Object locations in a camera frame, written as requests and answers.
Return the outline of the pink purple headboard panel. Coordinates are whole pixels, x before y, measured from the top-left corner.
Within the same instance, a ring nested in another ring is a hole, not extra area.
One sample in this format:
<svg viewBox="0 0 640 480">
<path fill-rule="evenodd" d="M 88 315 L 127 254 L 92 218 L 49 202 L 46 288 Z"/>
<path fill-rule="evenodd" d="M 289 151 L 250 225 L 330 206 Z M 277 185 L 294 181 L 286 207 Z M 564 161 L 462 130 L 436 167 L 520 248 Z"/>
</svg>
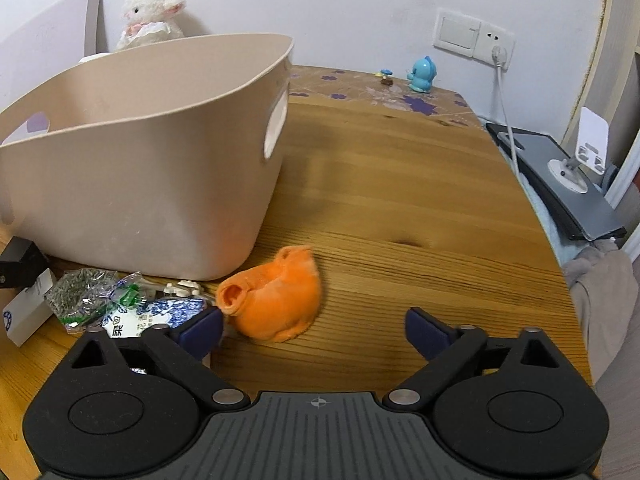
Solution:
<svg viewBox="0 0 640 480">
<path fill-rule="evenodd" d="M 1 41 L 1 106 L 96 54 L 100 0 L 61 0 Z"/>
</svg>

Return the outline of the grey laptop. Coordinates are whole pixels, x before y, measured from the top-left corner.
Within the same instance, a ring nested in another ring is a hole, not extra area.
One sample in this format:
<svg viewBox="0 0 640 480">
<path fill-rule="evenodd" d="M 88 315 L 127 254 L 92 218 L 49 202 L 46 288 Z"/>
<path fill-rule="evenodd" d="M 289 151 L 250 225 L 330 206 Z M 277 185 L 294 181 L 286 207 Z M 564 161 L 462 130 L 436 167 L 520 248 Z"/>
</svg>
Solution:
<svg viewBox="0 0 640 480">
<path fill-rule="evenodd" d="M 582 168 L 604 171 L 608 123 L 588 108 L 580 112 L 577 144 L 567 153 L 543 133 L 488 122 L 488 132 L 518 164 L 553 219 L 571 240 L 622 238 L 626 228 Z"/>
</svg>

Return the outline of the white plush lamb toy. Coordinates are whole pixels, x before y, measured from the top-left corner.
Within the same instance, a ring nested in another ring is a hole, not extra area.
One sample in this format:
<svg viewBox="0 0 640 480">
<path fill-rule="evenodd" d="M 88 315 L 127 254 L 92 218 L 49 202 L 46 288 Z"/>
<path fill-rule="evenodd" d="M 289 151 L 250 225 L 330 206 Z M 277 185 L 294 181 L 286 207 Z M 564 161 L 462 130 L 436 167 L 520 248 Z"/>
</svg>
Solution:
<svg viewBox="0 0 640 480">
<path fill-rule="evenodd" d="M 186 6 L 186 0 L 125 0 L 122 14 L 126 26 L 116 50 L 122 51 L 147 44 L 184 37 L 176 16 Z"/>
</svg>

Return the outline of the purple flower table mat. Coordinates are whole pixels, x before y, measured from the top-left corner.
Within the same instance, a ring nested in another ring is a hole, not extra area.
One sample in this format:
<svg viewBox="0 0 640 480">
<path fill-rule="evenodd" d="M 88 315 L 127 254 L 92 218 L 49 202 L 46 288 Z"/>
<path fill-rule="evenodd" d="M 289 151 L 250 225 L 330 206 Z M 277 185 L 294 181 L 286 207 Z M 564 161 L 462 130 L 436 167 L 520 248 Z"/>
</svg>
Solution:
<svg viewBox="0 0 640 480">
<path fill-rule="evenodd" d="M 374 73 L 294 66 L 291 96 L 299 100 L 317 99 L 332 104 L 376 107 L 384 115 L 418 114 L 444 126 L 482 128 L 480 120 L 461 94 L 441 88 L 418 93 L 409 89 L 408 81 L 395 77 L 392 81 L 392 84 L 383 84 L 381 77 Z"/>
</svg>

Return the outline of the small white box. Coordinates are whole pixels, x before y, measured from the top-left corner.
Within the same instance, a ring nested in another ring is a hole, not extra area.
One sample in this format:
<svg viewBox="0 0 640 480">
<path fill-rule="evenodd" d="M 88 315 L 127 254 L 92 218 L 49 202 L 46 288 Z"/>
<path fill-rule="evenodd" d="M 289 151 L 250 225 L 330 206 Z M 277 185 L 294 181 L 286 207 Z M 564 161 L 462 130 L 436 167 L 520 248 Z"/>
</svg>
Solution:
<svg viewBox="0 0 640 480">
<path fill-rule="evenodd" d="M 17 347 L 21 347 L 36 330 L 51 317 L 52 311 L 46 300 L 48 292 L 56 282 L 50 269 L 44 270 L 30 287 L 21 290 L 2 310 L 2 321 L 6 336 Z"/>
</svg>

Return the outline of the blue white porcelain-pattern box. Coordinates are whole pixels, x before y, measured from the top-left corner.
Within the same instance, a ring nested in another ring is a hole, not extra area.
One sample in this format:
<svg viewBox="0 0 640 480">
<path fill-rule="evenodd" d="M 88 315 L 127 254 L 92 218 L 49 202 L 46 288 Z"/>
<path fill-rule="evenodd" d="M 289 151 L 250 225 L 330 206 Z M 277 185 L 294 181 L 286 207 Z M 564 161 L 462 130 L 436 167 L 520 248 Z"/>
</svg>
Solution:
<svg viewBox="0 0 640 480">
<path fill-rule="evenodd" d="M 208 307 L 202 298 L 166 297 L 143 301 L 137 306 L 114 307 L 102 318 L 101 327 L 112 338 L 139 337 L 154 325 L 176 328 Z"/>
</svg>

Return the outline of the grey beige blanket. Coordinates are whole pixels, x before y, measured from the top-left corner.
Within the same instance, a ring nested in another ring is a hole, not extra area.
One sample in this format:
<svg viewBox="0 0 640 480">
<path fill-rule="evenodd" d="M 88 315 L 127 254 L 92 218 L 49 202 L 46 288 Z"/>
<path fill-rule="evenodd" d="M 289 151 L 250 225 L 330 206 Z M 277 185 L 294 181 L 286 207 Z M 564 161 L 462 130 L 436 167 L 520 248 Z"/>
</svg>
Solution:
<svg viewBox="0 0 640 480">
<path fill-rule="evenodd" d="M 608 411 L 605 479 L 639 477 L 639 263 L 597 240 L 564 263 L 596 393 Z"/>
</svg>

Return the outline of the blue cartoon figurine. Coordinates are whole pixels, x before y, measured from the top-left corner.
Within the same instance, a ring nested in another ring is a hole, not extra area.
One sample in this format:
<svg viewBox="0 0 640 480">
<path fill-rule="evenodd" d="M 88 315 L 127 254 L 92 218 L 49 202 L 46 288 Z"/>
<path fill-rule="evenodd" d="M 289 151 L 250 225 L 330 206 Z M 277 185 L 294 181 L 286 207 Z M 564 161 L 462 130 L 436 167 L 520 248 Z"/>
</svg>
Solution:
<svg viewBox="0 0 640 480">
<path fill-rule="evenodd" d="M 436 76 L 437 68 L 432 58 L 428 55 L 419 58 L 407 74 L 409 89 L 418 93 L 430 92 Z"/>
</svg>

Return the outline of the orange fabric pouch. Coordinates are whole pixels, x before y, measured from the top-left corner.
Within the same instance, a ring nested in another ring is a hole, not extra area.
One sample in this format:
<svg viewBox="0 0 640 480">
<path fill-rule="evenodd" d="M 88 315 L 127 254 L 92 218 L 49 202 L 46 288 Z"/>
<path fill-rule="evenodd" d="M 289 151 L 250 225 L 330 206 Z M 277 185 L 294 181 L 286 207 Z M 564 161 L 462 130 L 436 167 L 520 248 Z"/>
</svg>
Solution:
<svg viewBox="0 0 640 480">
<path fill-rule="evenodd" d="M 216 306 L 241 335 L 285 342 L 312 325 L 321 294 L 311 248 L 286 246 L 273 260 L 224 280 L 216 290 Z"/>
</svg>

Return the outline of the white wall switch socket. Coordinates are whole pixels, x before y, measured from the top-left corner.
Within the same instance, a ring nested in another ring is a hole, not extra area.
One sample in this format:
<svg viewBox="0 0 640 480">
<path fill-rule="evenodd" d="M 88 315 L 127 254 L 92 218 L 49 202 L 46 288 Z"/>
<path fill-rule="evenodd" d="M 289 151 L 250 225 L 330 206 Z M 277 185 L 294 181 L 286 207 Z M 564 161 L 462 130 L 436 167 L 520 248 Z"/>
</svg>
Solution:
<svg viewBox="0 0 640 480">
<path fill-rule="evenodd" d="M 514 52 L 515 36 L 479 18 L 439 9 L 433 44 L 437 49 L 491 66 L 496 65 L 494 52 L 500 52 L 501 66 L 507 70 Z"/>
</svg>

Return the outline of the white phone stand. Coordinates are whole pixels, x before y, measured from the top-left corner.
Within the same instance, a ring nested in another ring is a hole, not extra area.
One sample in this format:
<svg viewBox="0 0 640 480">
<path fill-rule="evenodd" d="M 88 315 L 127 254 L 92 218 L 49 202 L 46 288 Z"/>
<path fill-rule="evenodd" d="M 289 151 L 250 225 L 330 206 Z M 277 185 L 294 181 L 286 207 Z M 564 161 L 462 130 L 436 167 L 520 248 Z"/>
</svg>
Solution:
<svg viewBox="0 0 640 480">
<path fill-rule="evenodd" d="M 608 123 L 604 118 L 583 106 L 579 114 L 574 154 L 562 160 L 550 159 L 548 169 L 552 177 L 570 192 L 586 194 L 589 186 L 587 179 L 580 172 L 580 167 L 585 166 L 602 176 L 607 152 Z"/>
</svg>

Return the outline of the beige plastic storage basket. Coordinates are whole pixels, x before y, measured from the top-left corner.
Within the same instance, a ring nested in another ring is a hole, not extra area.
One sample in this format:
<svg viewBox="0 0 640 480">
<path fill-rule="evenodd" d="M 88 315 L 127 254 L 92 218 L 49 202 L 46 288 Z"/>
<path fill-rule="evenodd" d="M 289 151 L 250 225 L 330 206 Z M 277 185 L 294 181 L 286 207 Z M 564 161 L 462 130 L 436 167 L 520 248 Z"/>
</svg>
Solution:
<svg viewBox="0 0 640 480">
<path fill-rule="evenodd" d="M 1 226 L 47 255 L 213 280 L 250 255 L 282 165 L 294 41 L 253 32 L 114 52 L 1 114 Z"/>
</svg>

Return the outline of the tiny mushroom figurine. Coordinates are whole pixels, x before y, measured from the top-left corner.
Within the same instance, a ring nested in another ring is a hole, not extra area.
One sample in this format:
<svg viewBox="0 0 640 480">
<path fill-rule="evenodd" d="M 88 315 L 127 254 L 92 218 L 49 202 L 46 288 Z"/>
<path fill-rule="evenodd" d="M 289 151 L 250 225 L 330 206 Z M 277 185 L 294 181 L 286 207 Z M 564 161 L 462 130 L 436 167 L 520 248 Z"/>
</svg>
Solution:
<svg viewBox="0 0 640 480">
<path fill-rule="evenodd" d="M 394 84 L 393 72 L 391 70 L 381 70 L 380 79 L 381 84 L 384 84 L 384 86 L 392 86 Z"/>
</svg>

